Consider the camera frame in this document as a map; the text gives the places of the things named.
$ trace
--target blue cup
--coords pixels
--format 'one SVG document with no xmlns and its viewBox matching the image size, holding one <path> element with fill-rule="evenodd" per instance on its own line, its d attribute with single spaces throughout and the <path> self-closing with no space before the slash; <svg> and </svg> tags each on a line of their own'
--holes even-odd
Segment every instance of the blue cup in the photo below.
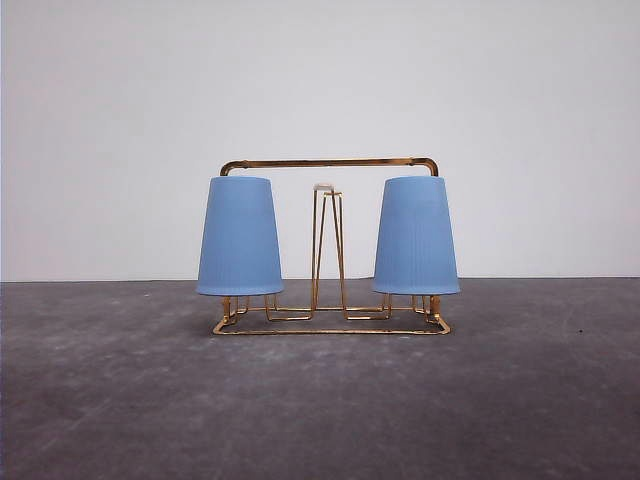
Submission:
<svg viewBox="0 0 640 480">
<path fill-rule="evenodd" d="M 386 181 L 373 290 L 404 295 L 458 293 L 458 274 L 444 179 Z"/>
<path fill-rule="evenodd" d="M 271 182 L 212 178 L 196 291 L 245 296 L 283 289 Z"/>
</svg>

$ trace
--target brass wire frame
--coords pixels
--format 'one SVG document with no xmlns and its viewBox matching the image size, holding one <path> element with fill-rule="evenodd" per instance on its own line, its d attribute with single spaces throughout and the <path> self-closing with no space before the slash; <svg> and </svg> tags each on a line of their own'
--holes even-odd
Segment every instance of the brass wire frame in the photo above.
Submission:
<svg viewBox="0 0 640 480">
<path fill-rule="evenodd" d="M 430 170 L 431 175 L 438 176 L 438 166 L 430 158 L 351 158 L 351 159 L 327 159 L 327 160 L 243 160 L 229 162 L 220 170 L 221 176 L 226 176 L 231 170 L 236 168 L 282 168 L 282 167 L 336 167 L 336 166 L 413 166 L 422 165 Z M 320 214 L 320 231 L 318 234 L 318 194 L 322 192 L 322 210 Z M 322 259 L 322 241 L 324 237 L 324 225 L 327 210 L 327 199 L 331 200 L 331 210 L 333 214 L 333 226 L 336 237 L 336 250 L 338 256 L 338 269 L 340 273 L 340 305 L 320 306 L 318 296 L 320 291 L 320 261 Z M 429 307 L 427 308 L 427 295 L 421 295 L 422 308 L 418 306 L 416 295 L 411 296 L 410 307 L 392 306 L 390 293 L 382 294 L 379 306 L 347 306 L 347 292 L 345 285 L 344 268 L 344 234 L 342 222 L 342 193 L 337 192 L 333 185 L 318 184 L 313 189 L 313 237 L 311 253 L 311 282 L 310 299 L 308 307 L 280 306 L 277 295 L 264 295 L 264 306 L 251 307 L 250 297 L 245 297 L 245 306 L 240 307 L 239 297 L 235 298 L 234 308 L 231 308 L 231 297 L 222 297 L 223 317 L 213 328 L 212 333 L 216 335 L 296 335 L 296 334 L 410 334 L 410 335 L 443 335 L 451 332 L 451 327 L 440 315 L 440 297 L 438 295 L 429 296 Z M 250 311 L 264 311 L 267 320 L 270 322 L 287 322 L 311 320 L 316 311 L 341 311 L 345 320 L 389 320 L 392 312 L 398 310 L 410 310 L 420 314 L 426 324 L 432 329 L 305 329 L 305 330 L 237 330 L 223 331 L 223 328 L 235 325 L 240 315 Z M 298 316 L 273 316 L 273 312 L 298 312 L 304 315 Z M 378 313 L 378 315 L 352 315 L 350 312 Z"/>
</svg>

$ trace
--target gray floor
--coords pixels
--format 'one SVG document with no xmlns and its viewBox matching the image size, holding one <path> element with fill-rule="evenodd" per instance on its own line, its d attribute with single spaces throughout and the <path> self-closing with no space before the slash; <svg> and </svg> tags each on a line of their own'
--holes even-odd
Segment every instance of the gray floor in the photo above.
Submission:
<svg viewBox="0 0 640 480">
<path fill-rule="evenodd" d="M 211 337 L 193 289 L 3 286 L 7 479 L 640 478 L 639 279 L 465 280 L 422 337 Z"/>
</svg>

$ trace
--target blue plastic cup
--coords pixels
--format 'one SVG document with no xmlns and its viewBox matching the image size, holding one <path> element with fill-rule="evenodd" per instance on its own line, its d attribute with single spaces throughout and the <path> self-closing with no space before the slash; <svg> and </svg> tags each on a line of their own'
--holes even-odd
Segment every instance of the blue plastic cup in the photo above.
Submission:
<svg viewBox="0 0 640 480">
<path fill-rule="evenodd" d="M 283 289 L 271 182 L 212 178 L 196 291 L 245 296 Z"/>
<path fill-rule="evenodd" d="M 443 178 L 386 181 L 373 290 L 404 295 L 460 291 Z"/>
</svg>

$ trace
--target white backdrop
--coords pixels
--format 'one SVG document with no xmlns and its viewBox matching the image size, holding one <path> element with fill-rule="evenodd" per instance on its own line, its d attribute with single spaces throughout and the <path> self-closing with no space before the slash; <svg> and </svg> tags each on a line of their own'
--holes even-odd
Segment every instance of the white backdrop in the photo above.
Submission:
<svg viewBox="0 0 640 480">
<path fill-rule="evenodd" d="M 461 276 L 640 275 L 639 18 L 634 0 L 5 1 L 3 279 L 195 278 L 227 161 L 412 155 L 446 178 Z M 384 178 L 418 171 L 258 172 L 285 276 L 308 276 L 313 183 L 345 192 L 361 277 Z"/>
</svg>

